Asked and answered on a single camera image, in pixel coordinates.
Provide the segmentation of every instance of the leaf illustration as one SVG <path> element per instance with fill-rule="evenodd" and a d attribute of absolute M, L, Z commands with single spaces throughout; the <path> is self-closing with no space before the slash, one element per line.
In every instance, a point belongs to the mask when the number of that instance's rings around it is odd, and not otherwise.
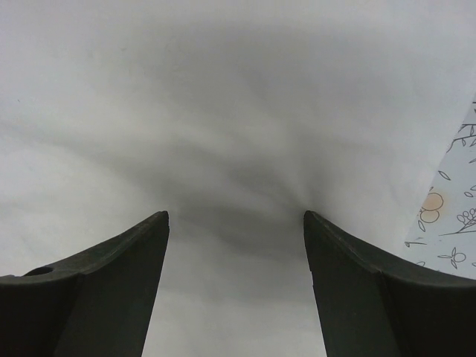
<path fill-rule="evenodd" d="M 415 245 L 426 245 L 426 243 L 421 243 L 421 242 L 405 242 L 405 245 L 410 248 L 411 244 Z"/>
<path fill-rule="evenodd" d="M 418 221 L 418 226 L 419 226 L 419 229 L 421 229 L 422 231 L 426 232 L 425 225 L 423 224 L 422 221 Z"/>
<path fill-rule="evenodd" d="M 451 179 L 449 178 L 449 176 L 444 173 L 443 171 L 438 171 L 438 173 L 441 175 L 441 177 L 443 177 L 445 180 L 448 180 L 448 181 L 451 181 Z"/>
<path fill-rule="evenodd" d="M 476 219 L 470 219 L 467 223 L 464 224 L 462 230 L 465 230 L 467 228 L 472 227 L 473 225 L 476 225 Z"/>

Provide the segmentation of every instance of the patterned card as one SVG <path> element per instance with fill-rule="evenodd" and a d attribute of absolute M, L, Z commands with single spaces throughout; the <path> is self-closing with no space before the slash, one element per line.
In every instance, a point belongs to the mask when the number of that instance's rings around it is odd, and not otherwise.
<path fill-rule="evenodd" d="M 402 257 L 476 279 L 476 101 L 435 175 Z"/>

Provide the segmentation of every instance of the wrinkled fabric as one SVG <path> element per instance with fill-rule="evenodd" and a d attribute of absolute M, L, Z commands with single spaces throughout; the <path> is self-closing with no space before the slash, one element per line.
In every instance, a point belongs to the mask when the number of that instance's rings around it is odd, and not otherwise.
<path fill-rule="evenodd" d="M 144 356 L 325 356 L 303 213 L 399 253 L 476 92 L 475 14 L 3 1 L 0 274 L 168 210 Z"/>

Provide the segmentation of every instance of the dark plastic piece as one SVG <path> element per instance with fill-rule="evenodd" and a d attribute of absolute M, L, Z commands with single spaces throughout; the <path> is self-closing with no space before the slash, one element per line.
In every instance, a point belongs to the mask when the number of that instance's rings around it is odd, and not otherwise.
<path fill-rule="evenodd" d="M 24 277 L 0 277 L 0 356 L 141 356 L 168 236 L 160 212 Z"/>
<path fill-rule="evenodd" d="M 313 212 L 304 237 L 328 357 L 476 356 L 476 280 L 409 263 Z"/>

